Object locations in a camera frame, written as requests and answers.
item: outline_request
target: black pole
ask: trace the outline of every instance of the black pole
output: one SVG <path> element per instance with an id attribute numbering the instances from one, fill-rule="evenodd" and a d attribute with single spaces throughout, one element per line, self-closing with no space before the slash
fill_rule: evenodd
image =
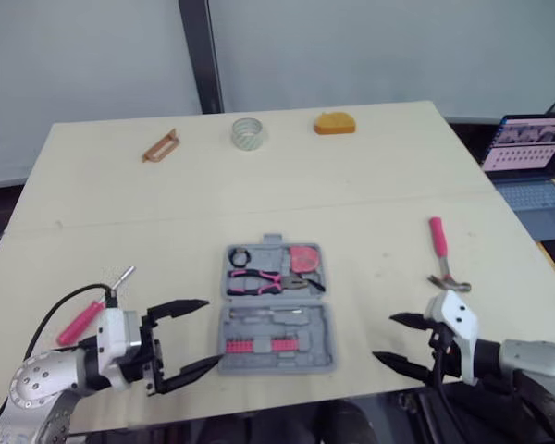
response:
<path id="1" fill-rule="evenodd" d="M 207 0 L 179 0 L 193 75 L 204 114 L 224 112 Z"/>

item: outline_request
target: wall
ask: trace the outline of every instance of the wall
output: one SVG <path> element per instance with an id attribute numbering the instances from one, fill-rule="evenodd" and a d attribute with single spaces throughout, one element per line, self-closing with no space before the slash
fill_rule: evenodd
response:
<path id="1" fill-rule="evenodd" d="M 0 0 L 0 184 L 54 122 L 199 112 L 176 0 Z"/>
<path id="2" fill-rule="evenodd" d="M 555 0 L 210 0 L 227 111 L 430 99 L 545 112 Z"/>

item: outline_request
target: yellow sponge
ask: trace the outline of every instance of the yellow sponge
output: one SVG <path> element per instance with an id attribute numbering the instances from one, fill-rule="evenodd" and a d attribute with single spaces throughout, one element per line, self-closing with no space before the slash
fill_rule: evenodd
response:
<path id="1" fill-rule="evenodd" d="M 343 134 L 355 132 L 355 120 L 348 113 L 323 113 L 314 123 L 317 134 Z"/>

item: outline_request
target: roll of tape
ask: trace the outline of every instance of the roll of tape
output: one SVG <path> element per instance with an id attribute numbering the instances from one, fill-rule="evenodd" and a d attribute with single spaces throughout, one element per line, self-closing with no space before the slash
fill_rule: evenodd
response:
<path id="1" fill-rule="evenodd" d="M 263 143 L 263 125 L 256 118 L 240 118 L 232 125 L 232 142 L 243 151 L 256 150 Z"/>

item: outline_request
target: pink hammer handle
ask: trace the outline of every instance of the pink hammer handle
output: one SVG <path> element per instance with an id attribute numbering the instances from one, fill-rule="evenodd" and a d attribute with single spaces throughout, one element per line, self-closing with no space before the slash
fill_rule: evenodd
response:
<path id="1" fill-rule="evenodd" d="M 432 239 L 434 240 L 434 249 L 436 250 L 436 254 L 438 257 L 448 256 L 448 246 L 446 245 L 442 219 L 439 217 L 432 217 L 429 219 L 429 227 L 432 230 Z"/>
<path id="2" fill-rule="evenodd" d="M 76 319 L 57 337 L 57 343 L 62 346 L 74 344 L 82 332 L 86 330 L 93 319 L 105 308 L 104 302 L 92 301 L 91 305 L 80 313 Z"/>

